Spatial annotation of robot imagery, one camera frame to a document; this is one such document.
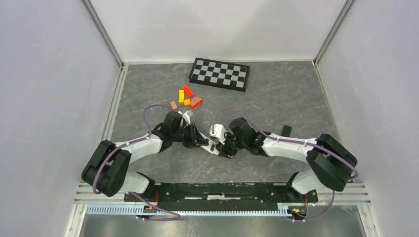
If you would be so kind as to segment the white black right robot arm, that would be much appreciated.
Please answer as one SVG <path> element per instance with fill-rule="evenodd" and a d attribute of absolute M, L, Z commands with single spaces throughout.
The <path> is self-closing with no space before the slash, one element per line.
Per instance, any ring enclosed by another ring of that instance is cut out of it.
<path fill-rule="evenodd" d="M 357 159 L 328 134 L 311 139 L 291 138 L 289 129 L 280 135 L 256 131 L 244 118 L 230 122 L 229 129 L 221 124 L 210 128 L 211 138 L 218 140 L 215 149 L 219 156 L 231 158 L 238 150 L 247 150 L 254 156 L 290 158 L 309 165 L 308 170 L 288 180 L 285 194 L 291 201 L 299 201 L 319 188 L 342 192 L 356 176 Z"/>

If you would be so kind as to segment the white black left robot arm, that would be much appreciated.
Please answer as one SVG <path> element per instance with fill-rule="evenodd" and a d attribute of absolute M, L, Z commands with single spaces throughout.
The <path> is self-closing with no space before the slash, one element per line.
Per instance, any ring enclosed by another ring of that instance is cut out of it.
<path fill-rule="evenodd" d="M 140 173 L 129 173 L 131 163 L 143 157 L 158 154 L 173 143 L 185 148 L 203 148 L 213 151 L 213 142 L 200 133 L 188 113 L 170 111 L 163 122 L 150 133 L 126 142 L 113 143 L 103 140 L 99 143 L 81 178 L 92 186 L 95 194 L 112 197 L 118 192 L 135 192 L 143 201 L 155 196 L 151 178 Z"/>

